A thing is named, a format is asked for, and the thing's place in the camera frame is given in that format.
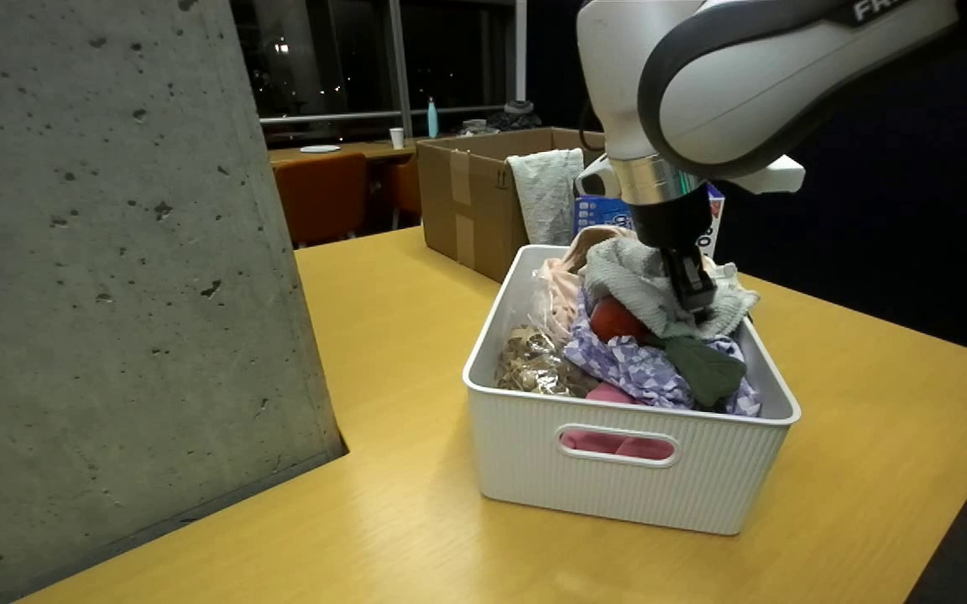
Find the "brown box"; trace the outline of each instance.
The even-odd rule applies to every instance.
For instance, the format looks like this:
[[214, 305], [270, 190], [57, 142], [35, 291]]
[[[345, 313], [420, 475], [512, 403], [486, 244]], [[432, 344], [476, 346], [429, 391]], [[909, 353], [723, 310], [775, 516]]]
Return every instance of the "brown box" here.
[[492, 280], [505, 280], [526, 244], [512, 154], [585, 147], [585, 164], [604, 147], [598, 131], [537, 127], [492, 138], [418, 142], [425, 240]]

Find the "white box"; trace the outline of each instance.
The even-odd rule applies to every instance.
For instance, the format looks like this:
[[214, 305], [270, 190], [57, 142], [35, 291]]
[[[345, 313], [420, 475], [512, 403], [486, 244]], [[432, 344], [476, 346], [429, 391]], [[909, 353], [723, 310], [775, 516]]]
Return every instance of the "white box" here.
[[[498, 391], [512, 328], [526, 327], [531, 272], [563, 244], [524, 244], [464, 366], [484, 496], [615, 516], [654, 527], [739, 535], [772, 461], [798, 420], [798, 403], [764, 348], [751, 322], [735, 338], [758, 391], [764, 415], [654, 411]], [[665, 461], [570, 449], [563, 431], [648, 438]]]

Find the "wooden table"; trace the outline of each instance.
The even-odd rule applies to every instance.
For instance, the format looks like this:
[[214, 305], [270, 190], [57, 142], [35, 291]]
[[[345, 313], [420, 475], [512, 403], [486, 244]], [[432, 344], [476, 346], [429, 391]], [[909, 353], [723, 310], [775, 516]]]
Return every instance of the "wooden table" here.
[[270, 150], [273, 164], [312, 159], [312, 154], [364, 154], [365, 160], [408, 160], [415, 159], [415, 142], [408, 142], [403, 147], [394, 147], [389, 142], [348, 142], [348, 146], [312, 146], [308, 150], [304, 147]]
[[744, 537], [474, 484], [460, 366], [498, 284], [418, 227], [300, 252], [348, 458], [31, 602], [904, 602], [967, 499], [967, 348], [745, 280], [803, 403]]

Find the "wooden chair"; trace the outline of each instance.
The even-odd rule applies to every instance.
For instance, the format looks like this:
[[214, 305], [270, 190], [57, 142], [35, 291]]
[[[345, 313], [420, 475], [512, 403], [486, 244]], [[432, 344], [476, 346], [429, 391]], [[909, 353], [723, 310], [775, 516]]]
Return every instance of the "wooden chair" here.
[[352, 240], [365, 220], [365, 159], [316, 154], [275, 164], [294, 250]]
[[389, 215], [394, 215], [394, 227], [399, 227], [399, 222], [420, 220], [420, 176], [418, 176], [418, 160], [397, 160], [388, 167], [383, 176], [383, 190], [389, 201]]

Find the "window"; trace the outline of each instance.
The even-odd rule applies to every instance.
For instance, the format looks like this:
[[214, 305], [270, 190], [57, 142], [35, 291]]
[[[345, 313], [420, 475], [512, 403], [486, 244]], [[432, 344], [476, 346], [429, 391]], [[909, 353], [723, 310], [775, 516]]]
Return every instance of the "window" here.
[[444, 131], [517, 99], [524, 0], [232, 0], [273, 147]]

